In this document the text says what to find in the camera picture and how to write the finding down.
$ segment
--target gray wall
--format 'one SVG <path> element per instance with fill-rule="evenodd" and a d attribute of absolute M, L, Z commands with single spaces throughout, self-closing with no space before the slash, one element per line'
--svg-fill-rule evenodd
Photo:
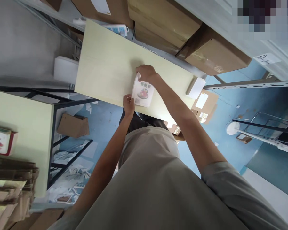
<path fill-rule="evenodd" d="M 9 77 L 20 84 L 54 81 L 54 58 L 72 58 L 73 51 L 72 43 L 14 0 L 0 0 L 0 78 L 6 83 Z"/>

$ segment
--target small box on floor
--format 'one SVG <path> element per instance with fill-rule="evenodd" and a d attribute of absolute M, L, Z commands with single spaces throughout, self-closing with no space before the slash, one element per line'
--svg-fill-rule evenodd
<path fill-rule="evenodd" d="M 73 138 L 88 136 L 90 134 L 88 118 L 65 113 L 61 118 L 57 132 Z"/>
<path fill-rule="evenodd" d="M 239 141 L 243 142 L 244 144 L 247 144 L 248 142 L 250 142 L 252 140 L 251 137 L 245 135 L 245 134 L 239 134 L 236 137 Z"/>

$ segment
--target paper label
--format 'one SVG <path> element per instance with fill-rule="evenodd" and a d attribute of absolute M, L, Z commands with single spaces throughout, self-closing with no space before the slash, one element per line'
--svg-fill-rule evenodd
<path fill-rule="evenodd" d="M 111 15 L 111 12 L 110 12 L 110 9 L 106 0 L 91 0 L 91 2 L 93 3 L 98 13 Z"/>
<path fill-rule="evenodd" d="M 266 54 L 253 57 L 253 58 L 262 65 L 269 65 L 269 64 L 273 64 L 273 63 L 281 61 L 274 54 L 271 54 L 271 53 L 266 53 Z"/>
<path fill-rule="evenodd" d="M 195 106 L 202 109 L 204 104 L 206 103 L 208 99 L 208 94 L 205 94 L 205 93 L 201 93 L 201 95 L 199 96 Z"/>

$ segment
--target white paper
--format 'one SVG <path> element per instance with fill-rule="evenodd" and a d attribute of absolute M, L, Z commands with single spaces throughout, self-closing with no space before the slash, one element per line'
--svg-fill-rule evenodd
<path fill-rule="evenodd" d="M 173 123 L 169 123 L 169 122 L 168 122 L 166 127 L 172 128 L 172 127 L 173 127 Z"/>
<path fill-rule="evenodd" d="M 95 9 L 99 13 L 104 13 L 106 15 L 111 15 L 109 6 L 106 0 L 91 0 Z"/>
<path fill-rule="evenodd" d="M 204 85 L 206 84 L 205 80 L 202 78 L 195 78 L 195 83 L 188 94 L 188 97 L 191 97 L 193 99 L 197 99 L 198 96 L 201 94 L 202 89 L 204 88 Z"/>
<path fill-rule="evenodd" d="M 262 65 L 269 65 L 281 61 L 279 58 L 277 58 L 274 54 L 271 53 L 266 53 L 253 58 Z"/>
<path fill-rule="evenodd" d="M 199 96 L 195 106 L 202 109 L 204 104 L 206 103 L 208 99 L 208 94 L 205 94 L 205 93 L 201 93 L 201 95 Z"/>
<path fill-rule="evenodd" d="M 134 98 L 134 104 L 140 105 L 143 107 L 149 107 L 155 88 L 153 85 L 145 81 L 138 81 L 139 73 L 135 77 L 133 89 L 132 89 L 132 98 Z"/>

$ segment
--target cardboard box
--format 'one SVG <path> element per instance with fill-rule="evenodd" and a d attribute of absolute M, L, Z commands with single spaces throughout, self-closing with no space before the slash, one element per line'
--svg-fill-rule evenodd
<path fill-rule="evenodd" d="M 128 0 L 131 19 L 181 48 L 202 21 L 174 0 Z"/>
<path fill-rule="evenodd" d="M 73 138 L 87 136 L 90 134 L 88 118 L 63 114 L 57 132 Z"/>
<path fill-rule="evenodd" d="M 165 121 L 164 124 L 172 134 L 175 134 L 176 136 L 180 134 L 181 130 L 178 125 L 169 124 L 167 121 Z"/>
<path fill-rule="evenodd" d="M 110 24 L 125 24 L 130 29 L 134 29 L 133 21 L 130 19 L 128 14 L 128 3 L 127 0 L 96 0 L 98 3 L 98 11 L 103 11 L 104 6 L 108 6 L 111 15 L 100 13 L 96 10 L 91 0 L 72 0 L 76 8 L 79 10 L 82 16 L 96 19 L 98 21 L 107 22 Z"/>
<path fill-rule="evenodd" d="M 41 1 L 56 11 L 59 11 L 62 3 L 62 0 L 41 0 Z"/>
<path fill-rule="evenodd" d="M 203 89 L 200 96 L 195 100 L 191 107 L 191 111 L 211 114 L 218 98 L 219 96 L 217 94 Z"/>
<path fill-rule="evenodd" d="M 175 56 L 177 52 L 179 51 L 179 48 L 177 46 L 174 46 L 167 40 L 151 32 L 150 30 L 148 30 L 147 28 L 145 28 L 143 25 L 141 25 L 138 22 L 135 22 L 134 36 L 136 40 L 143 42 L 147 45 L 150 45 L 152 47 L 155 47 L 164 52 L 167 52 L 171 55 Z"/>
<path fill-rule="evenodd" d="M 208 26 L 195 38 L 185 60 L 210 76 L 246 68 L 252 60 Z"/>
<path fill-rule="evenodd" d="M 68 29 L 72 34 L 74 34 L 77 38 L 79 38 L 81 41 L 83 41 L 84 33 L 80 30 L 77 30 L 76 28 L 73 28 L 71 26 L 68 26 Z"/>
<path fill-rule="evenodd" d="M 210 122 L 215 110 L 217 109 L 217 107 L 218 107 L 218 105 L 215 104 L 212 111 L 209 114 L 197 111 L 196 112 L 196 118 L 202 124 L 206 124 L 206 125 L 209 124 L 209 122 Z"/>
<path fill-rule="evenodd" d="M 243 142 L 244 144 L 247 144 L 248 142 L 250 142 L 252 140 L 251 137 L 245 135 L 245 134 L 239 134 L 237 137 L 236 137 L 237 140 Z"/>

